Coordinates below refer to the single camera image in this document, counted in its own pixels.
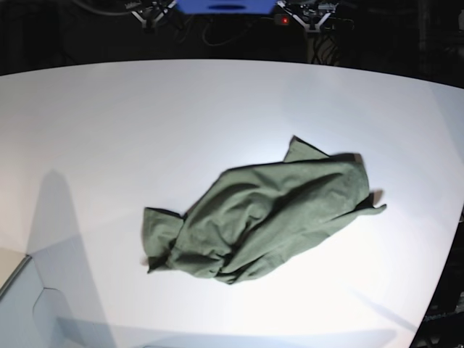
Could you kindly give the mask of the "green t-shirt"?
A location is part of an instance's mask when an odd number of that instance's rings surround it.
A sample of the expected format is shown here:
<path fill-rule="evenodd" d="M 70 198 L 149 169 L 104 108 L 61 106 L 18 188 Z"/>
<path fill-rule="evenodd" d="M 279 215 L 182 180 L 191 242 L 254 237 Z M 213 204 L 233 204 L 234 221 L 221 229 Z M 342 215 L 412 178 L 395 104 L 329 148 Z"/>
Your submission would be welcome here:
<path fill-rule="evenodd" d="M 363 215 L 377 215 L 363 162 L 293 137 L 280 162 L 221 173 L 185 214 L 147 207 L 149 272 L 177 270 L 233 285 L 273 272 Z"/>

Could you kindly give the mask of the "blue box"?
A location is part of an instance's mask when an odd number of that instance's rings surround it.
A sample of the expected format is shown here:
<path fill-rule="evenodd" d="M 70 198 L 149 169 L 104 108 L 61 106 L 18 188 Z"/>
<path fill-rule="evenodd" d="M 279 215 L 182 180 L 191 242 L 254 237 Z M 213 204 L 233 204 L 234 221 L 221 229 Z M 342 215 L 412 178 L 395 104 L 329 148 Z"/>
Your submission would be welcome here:
<path fill-rule="evenodd" d="M 276 0 L 179 0 L 180 10 L 190 15 L 206 14 L 269 14 Z"/>

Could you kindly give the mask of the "black power strip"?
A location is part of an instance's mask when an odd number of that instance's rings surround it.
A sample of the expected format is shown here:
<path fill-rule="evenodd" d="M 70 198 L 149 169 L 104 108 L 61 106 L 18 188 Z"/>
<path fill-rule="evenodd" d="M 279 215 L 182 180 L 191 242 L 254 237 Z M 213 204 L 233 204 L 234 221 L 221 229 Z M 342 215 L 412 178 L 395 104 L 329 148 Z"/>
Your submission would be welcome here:
<path fill-rule="evenodd" d="M 325 13 L 322 17 L 298 16 L 296 14 L 275 14 L 274 23 L 280 26 L 288 26 L 293 22 L 300 25 L 306 33 L 319 33 L 325 31 L 341 30 L 343 28 L 352 30 L 355 22 L 351 19 L 334 17 L 331 13 Z"/>

